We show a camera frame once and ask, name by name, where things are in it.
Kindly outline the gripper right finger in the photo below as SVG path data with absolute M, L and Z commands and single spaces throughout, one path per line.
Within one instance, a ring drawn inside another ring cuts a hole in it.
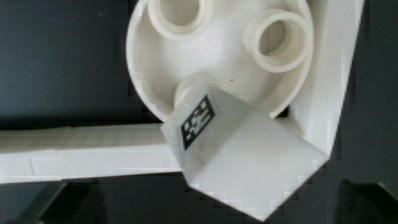
M 398 224 L 398 200 L 378 184 L 341 181 L 335 224 Z

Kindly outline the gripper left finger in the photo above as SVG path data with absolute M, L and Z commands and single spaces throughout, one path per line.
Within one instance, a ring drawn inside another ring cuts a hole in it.
M 0 224 L 42 224 L 40 216 L 63 187 L 63 182 L 0 185 Z

